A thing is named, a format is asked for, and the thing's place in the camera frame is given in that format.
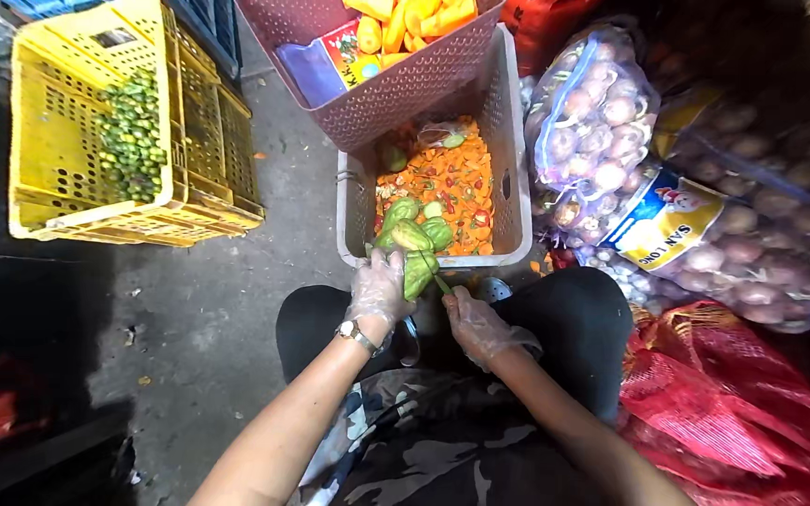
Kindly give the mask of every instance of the wristwatch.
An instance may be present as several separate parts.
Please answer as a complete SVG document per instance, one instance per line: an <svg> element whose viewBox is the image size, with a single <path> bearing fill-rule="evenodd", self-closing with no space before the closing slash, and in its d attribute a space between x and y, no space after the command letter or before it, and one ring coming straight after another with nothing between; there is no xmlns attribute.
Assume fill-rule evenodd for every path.
<svg viewBox="0 0 810 506"><path fill-rule="evenodd" d="M377 348L377 346L371 342L371 339L367 339L365 334L362 333L361 328L358 328L358 322L355 320L343 321L337 327L337 334L339 334L339 337L342 339L354 339L355 342L365 347L365 350L371 354L371 358L376 357L386 348L386 346L384 346L386 344L385 340L383 342L384 345L380 345L380 347Z"/></svg>

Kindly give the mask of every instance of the black pants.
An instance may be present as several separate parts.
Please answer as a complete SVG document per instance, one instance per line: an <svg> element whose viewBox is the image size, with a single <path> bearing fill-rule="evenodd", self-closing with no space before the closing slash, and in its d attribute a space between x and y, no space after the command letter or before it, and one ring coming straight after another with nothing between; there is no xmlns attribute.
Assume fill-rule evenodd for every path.
<svg viewBox="0 0 810 506"><path fill-rule="evenodd" d="M277 315L277 350L291 382L333 339L351 300L330 286L305 286L290 293ZM442 304L435 318L444 329L420 334L418 366L481 374L451 336ZM621 361L633 328L630 308L617 284L593 268L556 271L492 305L502 320L534 333L543 346L539 360L567 393L600 420L613 422L621 382ZM393 336L393 343L403 340ZM364 378L401 367L395 349L368 361Z"/></svg>

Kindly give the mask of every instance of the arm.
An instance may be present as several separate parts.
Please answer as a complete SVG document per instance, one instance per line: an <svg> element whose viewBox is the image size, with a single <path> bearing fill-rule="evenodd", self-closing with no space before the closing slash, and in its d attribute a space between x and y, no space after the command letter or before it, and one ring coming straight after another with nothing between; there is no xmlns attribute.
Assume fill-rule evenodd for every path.
<svg viewBox="0 0 810 506"><path fill-rule="evenodd" d="M355 272L352 304L345 320L357 321L377 347L392 325L413 307L402 298L403 278L401 252L392 252L387 262L379 248L373 251L371 262ZM246 426L189 504L286 504L368 358L367 350L353 339L332 339Z"/></svg>
<svg viewBox="0 0 810 506"><path fill-rule="evenodd" d="M502 350L490 370L508 385L565 456L626 505L692 505L693 501L614 431L579 405L521 347Z"/></svg>
<svg viewBox="0 0 810 506"><path fill-rule="evenodd" d="M499 376L570 462L618 504L692 505L692 500L565 392L521 344L525 338L462 286L443 298L452 334L467 356Z"/></svg>

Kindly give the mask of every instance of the mesh bag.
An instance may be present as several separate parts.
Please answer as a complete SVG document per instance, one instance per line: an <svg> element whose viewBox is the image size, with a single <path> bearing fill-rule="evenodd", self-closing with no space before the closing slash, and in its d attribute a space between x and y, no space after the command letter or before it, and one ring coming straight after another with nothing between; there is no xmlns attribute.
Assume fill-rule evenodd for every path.
<svg viewBox="0 0 810 506"><path fill-rule="evenodd" d="M698 504L810 504L810 386L724 306L636 312L620 434Z"/></svg>

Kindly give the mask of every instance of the leg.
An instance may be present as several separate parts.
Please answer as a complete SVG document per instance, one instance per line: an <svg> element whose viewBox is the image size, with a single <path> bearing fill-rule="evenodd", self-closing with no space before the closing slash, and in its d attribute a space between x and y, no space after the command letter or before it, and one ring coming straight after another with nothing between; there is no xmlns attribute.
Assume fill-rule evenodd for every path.
<svg viewBox="0 0 810 506"><path fill-rule="evenodd" d="M342 323L352 295L332 286L303 286L286 296L277 314L277 352L290 383L320 354ZM358 379L397 368L398 358L386 350L367 361Z"/></svg>
<svg viewBox="0 0 810 506"><path fill-rule="evenodd" d="M613 424L633 317L620 288L593 268L555 271L493 305L534 333L540 365L600 420Z"/></svg>

